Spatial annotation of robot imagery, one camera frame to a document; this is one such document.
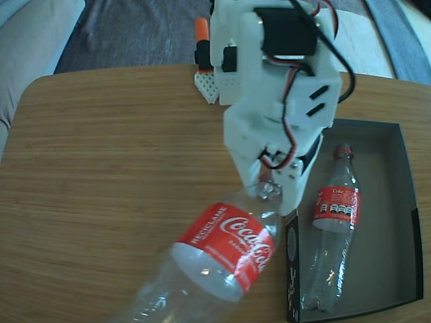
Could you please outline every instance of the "coca-cola logo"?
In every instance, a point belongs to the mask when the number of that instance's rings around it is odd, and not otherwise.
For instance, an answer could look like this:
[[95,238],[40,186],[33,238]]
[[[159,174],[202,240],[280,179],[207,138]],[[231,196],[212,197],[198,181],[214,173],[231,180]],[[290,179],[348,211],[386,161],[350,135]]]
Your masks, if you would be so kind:
[[260,232],[255,233],[247,224],[246,217],[233,217],[223,221],[220,229],[246,247],[248,255],[253,257],[254,263],[261,272],[271,258],[273,250],[269,244],[262,243],[262,237],[259,237]]

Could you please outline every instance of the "dark gray carpet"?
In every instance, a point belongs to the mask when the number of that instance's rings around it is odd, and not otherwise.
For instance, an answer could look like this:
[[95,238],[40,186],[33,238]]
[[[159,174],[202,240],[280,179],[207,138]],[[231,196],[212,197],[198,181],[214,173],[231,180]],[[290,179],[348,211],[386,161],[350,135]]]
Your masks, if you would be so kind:
[[[194,25],[209,17],[209,0],[86,0],[55,73],[194,63]],[[333,0],[366,15],[362,0]]]

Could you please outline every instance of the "white breadboard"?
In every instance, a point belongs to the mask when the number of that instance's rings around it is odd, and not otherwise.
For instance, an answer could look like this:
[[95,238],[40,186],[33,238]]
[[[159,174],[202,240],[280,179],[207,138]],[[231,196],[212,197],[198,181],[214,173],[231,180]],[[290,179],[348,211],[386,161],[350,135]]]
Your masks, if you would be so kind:
[[214,82],[214,73],[196,73],[195,85],[208,103],[214,104],[220,95],[220,91]]

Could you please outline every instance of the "orange cap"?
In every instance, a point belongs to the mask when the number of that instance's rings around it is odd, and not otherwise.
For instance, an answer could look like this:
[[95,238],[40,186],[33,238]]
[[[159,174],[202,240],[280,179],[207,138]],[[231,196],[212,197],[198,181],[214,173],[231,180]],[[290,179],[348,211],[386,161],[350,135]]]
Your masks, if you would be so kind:
[[196,42],[209,40],[208,22],[205,18],[197,18],[195,21]]

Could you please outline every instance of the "clear plastic bottle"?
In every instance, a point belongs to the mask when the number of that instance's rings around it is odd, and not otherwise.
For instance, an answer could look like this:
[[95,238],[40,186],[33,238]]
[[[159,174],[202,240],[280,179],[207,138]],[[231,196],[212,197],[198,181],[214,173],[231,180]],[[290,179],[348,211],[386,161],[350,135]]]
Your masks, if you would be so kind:
[[313,221],[317,244],[301,298],[304,310],[332,312],[341,296],[360,211],[360,184],[353,169],[353,158],[350,145],[337,145],[334,174],[318,193]]
[[261,182],[211,205],[129,308],[108,322],[222,322],[279,244],[280,203],[281,190]]

